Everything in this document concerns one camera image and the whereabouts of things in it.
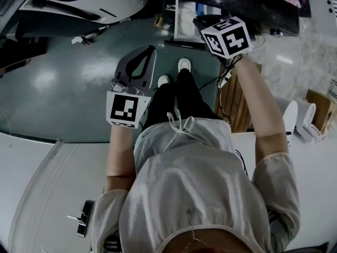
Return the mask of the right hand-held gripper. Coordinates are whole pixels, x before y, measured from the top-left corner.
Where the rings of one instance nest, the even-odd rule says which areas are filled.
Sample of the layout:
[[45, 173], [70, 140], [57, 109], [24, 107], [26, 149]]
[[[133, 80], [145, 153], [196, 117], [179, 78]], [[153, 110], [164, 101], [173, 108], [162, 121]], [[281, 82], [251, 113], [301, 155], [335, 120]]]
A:
[[193, 24], [205, 43], [205, 50], [223, 65], [229, 65], [234, 58], [252, 49], [246, 24], [236, 16], [207, 14], [195, 17]]

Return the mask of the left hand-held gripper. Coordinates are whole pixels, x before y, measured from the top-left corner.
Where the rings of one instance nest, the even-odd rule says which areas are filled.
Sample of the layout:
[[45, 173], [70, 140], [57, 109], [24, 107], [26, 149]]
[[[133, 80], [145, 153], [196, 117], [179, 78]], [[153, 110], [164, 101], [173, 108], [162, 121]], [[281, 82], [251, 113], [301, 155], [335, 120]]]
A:
[[[147, 110], [151, 97], [135, 86], [125, 83], [139, 83], [141, 89], [150, 89], [153, 81], [157, 51], [153, 45], [139, 47], [118, 62], [112, 90], [106, 97], [106, 120], [111, 125], [137, 129]], [[141, 67], [138, 75], [134, 71]]]

